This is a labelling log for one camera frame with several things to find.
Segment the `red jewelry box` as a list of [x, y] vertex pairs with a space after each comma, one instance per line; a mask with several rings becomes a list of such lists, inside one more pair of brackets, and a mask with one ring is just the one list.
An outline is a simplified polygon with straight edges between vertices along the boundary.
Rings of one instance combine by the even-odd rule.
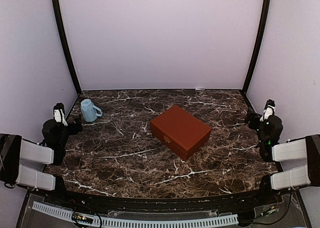
[[212, 128], [174, 105], [150, 121], [150, 131], [186, 161], [209, 140]]

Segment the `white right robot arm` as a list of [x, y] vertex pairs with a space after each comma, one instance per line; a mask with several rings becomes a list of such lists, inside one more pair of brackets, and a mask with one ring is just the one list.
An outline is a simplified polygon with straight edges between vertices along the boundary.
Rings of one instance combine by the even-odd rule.
[[300, 186], [320, 185], [320, 136], [305, 136], [279, 143], [283, 130], [282, 120], [276, 115], [263, 118], [248, 111], [244, 122], [257, 132], [258, 148], [265, 162], [283, 162], [304, 159], [305, 165], [287, 171], [265, 175], [260, 182], [255, 200], [260, 205], [267, 204], [275, 195], [275, 190]]

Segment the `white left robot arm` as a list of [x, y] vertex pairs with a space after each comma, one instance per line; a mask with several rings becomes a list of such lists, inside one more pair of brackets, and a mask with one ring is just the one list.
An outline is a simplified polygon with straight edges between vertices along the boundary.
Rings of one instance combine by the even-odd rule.
[[9, 189], [18, 185], [26, 189], [51, 191], [51, 198], [58, 205], [66, 206], [71, 201], [71, 196], [65, 191], [63, 178], [30, 168], [22, 162], [61, 165], [66, 155], [68, 138], [82, 130], [82, 119], [77, 117], [66, 125], [54, 119], [46, 121], [42, 127], [44, 140], [39, 144], [23, 139], [20, 135], [2, 133], [0, 180]]

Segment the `light blue ceramic mug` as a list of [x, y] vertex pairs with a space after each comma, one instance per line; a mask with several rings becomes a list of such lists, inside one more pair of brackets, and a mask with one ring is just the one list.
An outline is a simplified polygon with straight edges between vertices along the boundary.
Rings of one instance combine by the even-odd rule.
[[94, 122], [98, 117], [102, 117], [102, 110], [95, 106], [91, 99], [84, 99], [80, 103], [80, 109], [86, 122]]

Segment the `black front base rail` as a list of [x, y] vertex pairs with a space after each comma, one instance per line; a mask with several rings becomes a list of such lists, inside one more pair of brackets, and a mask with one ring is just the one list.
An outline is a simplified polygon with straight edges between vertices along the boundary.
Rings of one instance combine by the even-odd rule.
[[241, 212], [252, 210], [260, 205], [281, 204], [283, 195], [289, 191], [273, 191], [263, 193], [259, 190], [247, 191], [236, 194], [176, 199], [142, 199], [123, 198], [84, 194], [74, 191], [42, 192], [45, 201], [54, 204], [65, 204], [76, 207], [78, 211], [92, 209], [100, 214], [107, 211], [127, 212], [192, 212], [218, 210], [219, 212]]

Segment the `black corner frame post right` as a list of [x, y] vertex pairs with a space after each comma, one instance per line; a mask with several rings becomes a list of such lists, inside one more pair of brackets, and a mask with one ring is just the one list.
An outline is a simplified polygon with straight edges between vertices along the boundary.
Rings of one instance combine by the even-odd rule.
[[259, 25], [258, 25], [258, 30], [257, 30], [257, 35], [252, 51], [252, 56], [250, 59], [248, 71], [244, 80], [244, 84], [242, 87], [241, 92], [243, 93], [244, 96], [247, 95], [253, 74], [256, 68], [256, 64], [258, 61], [261, 45], [263, 42], [263, 37], [265, 33], [265, 28], [266, 28], [266, 23], [267, 23], [267, 18], [268, 18], [268, 13], [269, 13], [269, 7], [270, 7], [271, 0], [263, 0], [262, 2], [262, 9], [261, 9], [261, 15], [260, 15], [260, 20], [259, 20]]

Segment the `black corner frame post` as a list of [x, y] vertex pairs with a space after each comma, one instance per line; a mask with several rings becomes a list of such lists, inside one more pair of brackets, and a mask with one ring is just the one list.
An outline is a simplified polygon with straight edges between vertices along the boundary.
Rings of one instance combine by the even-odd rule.
[[265, 28], [266, 28], [266, 23], [267, 23], [267, 18], [268, 18], [268, 13], [269, 13], [269, 7], [270, 7], [271, 0], [263, 0], [262, 2], [262, 9], [261, 9], [261, 15], [260, 15], [260, 20], [259, 20], [259, 25], [258, 25], [258, 30], [257, 30], [257, 35], [252, 51], [252, 56], [250, 59], [248, 71], [244, 80], [244, 84], [242, 87], [241, 92], [243, 93], [244, 96], [247, 95], [253, 74], [256, 68], [256, 64], [258, 61], [261, 45], [263, 42], [263, 37], [265, 33]]
[[68, 71], [69, 71], [74, 89], [75, 89], [77, 95], [79, 96], [82, 93], [82, 89], [81, 89], [80, 82], [79, 82], [77, 74], [76, 74], [76, 69], [75, 69], [75, 66], [74, 66], [74, 63], [72, 60], [69, 44], [67, 41], [62, 12], [61, 12], [61, 8], [60, 8], [60, 2], [59, 2], [59, 0], [51, 0], [51, 2], [52, 2], [55, 22], [56, 22], [63, 54], [65, 57], [65, 61], [66, 61], [67, 67], [68, 67]]

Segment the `black corner frame post left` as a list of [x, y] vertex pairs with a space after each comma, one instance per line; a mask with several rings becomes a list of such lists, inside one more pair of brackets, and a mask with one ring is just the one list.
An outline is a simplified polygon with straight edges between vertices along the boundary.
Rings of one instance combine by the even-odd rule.
[[59, 0], [51, 0], [51, 2], [52, 2], [55, 22], [56, 22], [63, 54], [65, 57], [65, 61], [66, 61], [67, 67], [68, 67], [68, 71], [69, 71], [74, 89], [75, 89], [77, 95], [79, 96], [82, 93], [82, 89], [81, 89], [80, 82], [79, 82], [77, 74], [76, 74], [76, 69], [75, 69], [75, 66], [74, 66], [74, 63], [72, 60], [69, 44], [67, 41], [62, 12], [61, 12], [61, 8], [60, 8], [60, 2], [59, 2]]

